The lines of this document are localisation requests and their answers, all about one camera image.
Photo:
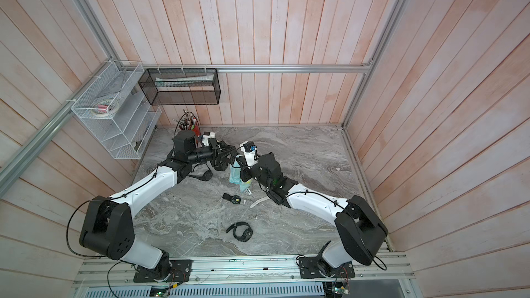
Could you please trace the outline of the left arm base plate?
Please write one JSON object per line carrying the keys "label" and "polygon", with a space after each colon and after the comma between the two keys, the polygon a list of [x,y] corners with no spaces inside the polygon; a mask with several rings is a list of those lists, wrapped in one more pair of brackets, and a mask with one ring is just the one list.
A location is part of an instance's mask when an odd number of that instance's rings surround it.
{"label": "left arm base plate", "polygon": [[154,269],[138,266],[133,282],[185,282],[189,280],[192,264],[191,259],[162,259]]}

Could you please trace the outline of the teal microfiber cloth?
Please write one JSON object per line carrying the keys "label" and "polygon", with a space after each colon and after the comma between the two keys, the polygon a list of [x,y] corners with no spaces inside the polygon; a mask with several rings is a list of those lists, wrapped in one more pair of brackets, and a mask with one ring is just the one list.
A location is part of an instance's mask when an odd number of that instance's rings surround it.
{"label": "teal microfiber cloth", "polygon": [[230,165],[230,177],[229,182],[237,184],[240,188],[240,193],[245,193],[253,182],[252,179],[244,181],[241,177],[242,165],[246,164],[245,157],[243,155],[238,155],[235,157],[235,160]]}

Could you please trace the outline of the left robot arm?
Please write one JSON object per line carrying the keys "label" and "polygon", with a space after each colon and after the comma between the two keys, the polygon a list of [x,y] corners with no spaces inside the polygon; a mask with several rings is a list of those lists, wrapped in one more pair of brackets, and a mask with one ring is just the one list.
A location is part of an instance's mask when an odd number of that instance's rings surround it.
{"label": "left robot arm", "polygon": [[224,171],[237,155],[237,147],[219,142],[211,133],[203,136],[200,148],[196,140],[193,131],[179,131],[173,138],[173,149],[150,175],[120,193],[90,200],[79,244],[110,259],[156,270],[159,277],[165,277],[171,268],[168,253],[137,240],[133,218],[160,194],[190,177],[196,165],[211,164],[217,171]]}

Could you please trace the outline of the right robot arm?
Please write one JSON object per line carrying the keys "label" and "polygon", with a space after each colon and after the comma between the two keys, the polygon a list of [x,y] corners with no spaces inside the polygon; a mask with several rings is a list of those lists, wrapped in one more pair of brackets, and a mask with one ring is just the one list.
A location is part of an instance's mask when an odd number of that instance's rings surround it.
{"label": "right robot arm", "polygon": [[335,226],[340,239],[329,242],[321,251],[325,266],[339,268],[350,261],[365,266],[374,263],[388,229],[363,197],[345,199],[312,190],[284,175],[273,153],[245,152],[240,164],[241,178],[255,179],[276,204],[307,212]]}

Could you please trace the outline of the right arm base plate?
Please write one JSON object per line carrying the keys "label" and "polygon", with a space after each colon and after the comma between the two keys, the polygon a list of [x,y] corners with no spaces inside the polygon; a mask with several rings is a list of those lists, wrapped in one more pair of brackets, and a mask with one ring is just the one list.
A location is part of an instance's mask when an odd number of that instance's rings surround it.
{"label": "right arm base plate", "polygon": [[342,278],[349,280],[356,276],[353,266],[351,264],[343,264],[342,267],[333,268],[324,261],[322,257],[308,257],[306,255],[298,255],[295,258],[300,277],[302,279],[317,279],[317,278]]}

